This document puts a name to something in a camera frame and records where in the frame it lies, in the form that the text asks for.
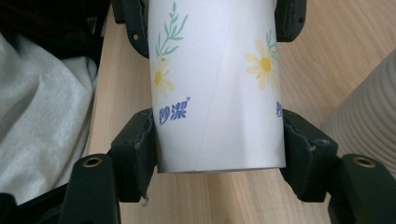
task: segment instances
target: flower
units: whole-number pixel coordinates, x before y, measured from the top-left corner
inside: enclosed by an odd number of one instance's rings
[[[164,60],[163,56],[160,55],[158,58],[158,64],[153,65],[154,78],[152,79],[151,87],[153,89],[153,96],[157,98],[160,94],[164,97],[167,96],[167,91],[173,91],[175,89],[175,84],[166,78],[169,71],[165,71],[166,65],[169,64],[169,59]]]
[[[264,90],[266,83],[269,83],[273,91],[278,91],[279,86],[276,81],[278,68],[274,51],[264,46],[260,39],[254,41],[254,46],[260,55],[256,56],[250,52],[245,55],[245,59],[253,63],[253,65],[247,68],[247,72],[251,75],[256,75],[256,78],[259,80],[260,89]]]

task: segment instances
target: white cloth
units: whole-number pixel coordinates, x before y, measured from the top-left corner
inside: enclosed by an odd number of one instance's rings
[[[86,144],[96,72],[88,58],[60,61],[0,34],[0,192],[20,204],[67,181]]]

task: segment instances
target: white cylinder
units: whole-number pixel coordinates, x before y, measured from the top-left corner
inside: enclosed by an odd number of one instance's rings
[[[396,177],[396,50],[327,118],[322,131],[338,143],[339,156],[372,157]]]
[[[284,167],[273,0],[150,0],[159,172]]]

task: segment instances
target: ribbed white object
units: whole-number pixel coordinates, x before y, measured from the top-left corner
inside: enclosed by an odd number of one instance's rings
[[[396,50],[334,111],[322,131],[339,144],[339,156],[372,157],[396,178]]]

